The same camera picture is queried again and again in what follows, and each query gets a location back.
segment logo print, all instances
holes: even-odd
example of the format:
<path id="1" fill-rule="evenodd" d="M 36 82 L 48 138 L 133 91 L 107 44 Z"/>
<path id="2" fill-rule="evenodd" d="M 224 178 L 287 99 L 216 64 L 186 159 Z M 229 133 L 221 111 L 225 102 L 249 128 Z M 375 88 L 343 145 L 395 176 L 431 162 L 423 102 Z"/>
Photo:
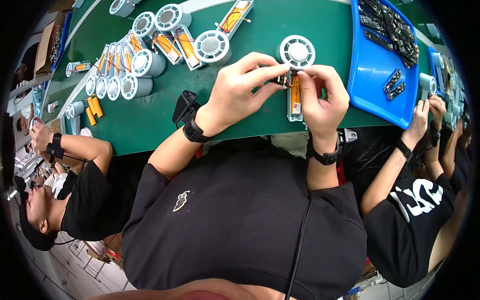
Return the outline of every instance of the logo print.
<path id="1" fill-rule="evenodd" d="M 187 203 L 187 193 L 190 191 L 184 191 L 178 196 L 177 204 L 173 208 L 173 211 L 176 212 L 177 210 L 181 209 L 185 203 Z"/>

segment hand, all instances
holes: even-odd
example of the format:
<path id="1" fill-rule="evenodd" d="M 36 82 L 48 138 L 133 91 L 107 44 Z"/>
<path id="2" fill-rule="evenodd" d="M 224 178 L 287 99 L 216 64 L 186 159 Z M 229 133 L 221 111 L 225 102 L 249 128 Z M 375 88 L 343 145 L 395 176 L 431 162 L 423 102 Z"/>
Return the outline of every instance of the hand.
<path id="1" fill-rule="evenodd" d="M 453 133 L 459 138 L 460 136 L 463 135 L 463 122 L 462 119 L 458 119 L 458 122 L 456 123 L 455 130 L 453 130 Z"/>
<path id="2" fill-rule="evenodd" d="M 32 137 L 33 149 L 37 155 L 40 155 L 42 151 L 46 151 L 47 144 L 53 140 L 53 132 L 40 123 L 33 125 L 33 128 L 30 130 L 30 136 Z"/>
<path id="3" fill-rule="evenodd" d="M 289 71 L 271 56 L 252 52 L 218 72 L 208 103 L 199 108 L 195 122 L 205 136 L 214 136 L 255 113 L 273 93 L 286 89 L 264 83 Z M 256 87 L 260 89 L 253 94 Z"/>
<path id="4" fill-rule="evenodd" d="M 430 112 L 432 113 L 433 121 L 437 130 L 440 131 L 442 128 L 442 120 L 447 112 L 445 102 L 437 95 L 430 96 L 428 100 L 430 102 Z"/>
<path id="5" fill-rule="evenodd" d="M 336 146 L 336 129 L 347 112 L 350 97 L 333 67 L 314 65 L 298 72 L 298 76 L 303 118 L 312 132 L 313 146 L 317 152 L 320 151 L 317 148 L 322 148 L 322 152 L 331 153 Z M 325 99 L 320 99 L 322 89 Z"/>
<path id="6" fill-rule="evenodd" d="M 402 134 L 402 141 L 413 151 L 417 143 L 422 139 L 428 128 L 428 112 L 430 109 L 430 101 L 428 99 L 423 102 L 420 100 L 413 109 L 413 119 L 410 127 Z"/>

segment black cap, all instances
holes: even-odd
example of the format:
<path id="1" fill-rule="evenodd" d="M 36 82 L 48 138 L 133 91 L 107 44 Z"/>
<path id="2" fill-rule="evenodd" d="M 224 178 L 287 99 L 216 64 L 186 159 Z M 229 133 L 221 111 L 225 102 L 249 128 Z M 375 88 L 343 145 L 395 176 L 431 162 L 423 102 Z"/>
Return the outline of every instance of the black cap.
<path id="1" fill-rule="evenodd" d="M 35 249 L 40 251 L 48 251 L 52 249 L 53 245 L 55 244 L 57 235 L 55 234 L 54 236 L 47 236 L 33 228 L 33 226 L 28 222 L 25 210 L 25 203 L 27 199 L 28 193 L 20 192 L 20 200 L 22 204 L 20 205 L 18 211 L 20 214 L 20 226 L 22 226 L 22 232 Z"/>

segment black cable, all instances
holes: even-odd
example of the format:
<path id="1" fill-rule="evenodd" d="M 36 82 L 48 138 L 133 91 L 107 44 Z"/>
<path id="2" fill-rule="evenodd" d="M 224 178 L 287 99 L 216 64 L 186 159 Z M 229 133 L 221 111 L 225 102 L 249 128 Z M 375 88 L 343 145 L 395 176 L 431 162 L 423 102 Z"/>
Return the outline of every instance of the black cable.
<path id="1" fill-rule="evenodd" d="M 290 299 L 290 294 L 292 293 L 293 283 L 295 281 L 295 274 L 297 273 L 297 268 L 299 266 L 299 261 L 300 261 L 301 245 L 302 245 L 302 242 L 303 242 L 303 234 L 305 233 L 305 225 L 307 224 L 308 212 L 310 211 L 311 206 L 312 206 L 312 195 L 309 192 L 308 193 L 308 206 L 307 206 L 307 209 L 305 210 L 305 214 L 303 215 L 303 220 L 302 220 L 302 223 L 301 223 L 300 236 L 299 236 L 299 241 L 298 241 L 298 244 L 297 244 L 297 253 L 295 254 L 295 264 L 293 265 L 293 270 L 292 270 L 291 279 L 290 279 L 290 286 L 288 287 L 288 292 L 285 294 L 285 300 L 289 300 Z"/>
<path id="2" fill-rule="evenodd" d="M 78 239 L 73 239 L 73 240 L 70 240 L 70 241 L 63 242 L 63 243 L 54 243 L 54 245 L 65 245 L 65 244 L 71 243 L 71 242 L 76 241 L 76 240 L 78 240 Z"/>
<path id="3" fill-rule="evenodd" d="M 81 158 L 76 158 L 76 157 L 69 156 L 69 155 L 66 155 L 66 154 L 64 154 L 63 156 L 66 156 L 66 157 L 69 157 L 69 158 L 73 158 L 73 159 L 76 159 L 76 160 L 80 160 L 80 161 L 83 161 L 83 162 L 85 162 L 85 163 L 88 162 L 88 160 L 84 160 L 84 159 L 81 159 Z"/>

